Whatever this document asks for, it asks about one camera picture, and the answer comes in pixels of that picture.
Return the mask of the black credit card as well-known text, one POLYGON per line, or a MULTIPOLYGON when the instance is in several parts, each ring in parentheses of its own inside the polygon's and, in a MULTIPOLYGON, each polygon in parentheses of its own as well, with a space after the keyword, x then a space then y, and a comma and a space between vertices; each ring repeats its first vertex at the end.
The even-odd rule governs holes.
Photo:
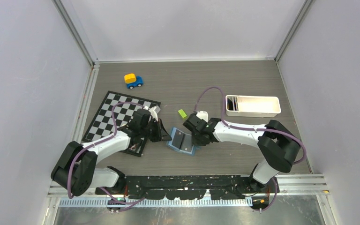
POLYGON ((189 154, 189 155, 195 154, 195 146, 192 144, 192 136, 191 135, 185 134, 180 151, 182 153, 189 154))
POLYGON ((181 149, 185 134, 181 131, 175 131, 172 138, 172 146, 176 149, 181 149))

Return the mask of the blue card holder wallet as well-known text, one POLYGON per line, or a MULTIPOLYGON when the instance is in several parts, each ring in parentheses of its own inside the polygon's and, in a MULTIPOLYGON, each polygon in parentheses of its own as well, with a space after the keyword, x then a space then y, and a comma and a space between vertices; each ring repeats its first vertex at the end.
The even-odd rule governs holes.
POLYGON ((173 127, 170 131, 170 141, 166 142, 166 145, 175 152, 183 153, 193 156, 196 150, 200 147, 192 144, 192 136, 186 134, 176 127, 173 127))

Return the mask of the stack of credit cards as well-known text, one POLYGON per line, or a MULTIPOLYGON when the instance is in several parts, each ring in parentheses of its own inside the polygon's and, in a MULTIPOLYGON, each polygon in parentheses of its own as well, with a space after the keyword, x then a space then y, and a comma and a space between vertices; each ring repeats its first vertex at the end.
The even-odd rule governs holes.
POLYGON ((228 97, 227 98, 227 110, 228 111, 238 111, 238 105, 237 105, 237 97, 228 97))

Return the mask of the white plastic box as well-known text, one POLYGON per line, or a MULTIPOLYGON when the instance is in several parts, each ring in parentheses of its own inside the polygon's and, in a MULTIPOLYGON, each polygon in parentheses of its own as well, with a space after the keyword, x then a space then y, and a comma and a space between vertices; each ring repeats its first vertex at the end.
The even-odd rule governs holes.
POLYGON ((282 112, 279 99, 267 96, 226 95, 225 111, 227 116, 274 118, 282 112), (237 97, 238 111, 227 110, 227 98, 237 97))

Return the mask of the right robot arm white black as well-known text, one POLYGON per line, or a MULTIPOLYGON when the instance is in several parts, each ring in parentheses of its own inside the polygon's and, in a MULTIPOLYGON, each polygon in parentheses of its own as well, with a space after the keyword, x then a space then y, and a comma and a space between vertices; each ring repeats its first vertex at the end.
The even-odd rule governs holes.
POLYGON ((300 141, 277 120, 247 125, 221 118, 205 120, 198 112, 191 114, 183 126, 191 132, 192 144, 197 146, 231 142, 259 149, 264 159, 249 176, 249 187, 254 192, 262 192, 277 174, 289 173, 301 149, 300 141))

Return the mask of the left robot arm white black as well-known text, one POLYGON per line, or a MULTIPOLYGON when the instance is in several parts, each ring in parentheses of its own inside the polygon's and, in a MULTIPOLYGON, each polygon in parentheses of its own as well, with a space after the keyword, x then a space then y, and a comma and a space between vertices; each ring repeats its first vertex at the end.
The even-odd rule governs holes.
POLYGON ((81 196, 89 188, 103 188, 120 194, 126 188, 125 174, 113 166, 98 169, 96 165, 108 156, 127 150, 141 152, 147 141, 170 141, 159 106, 141 108, 133 118, 112 134, 84 144, 67 144, 51 172, 51 179, 67 190, 69 197, 81 196))

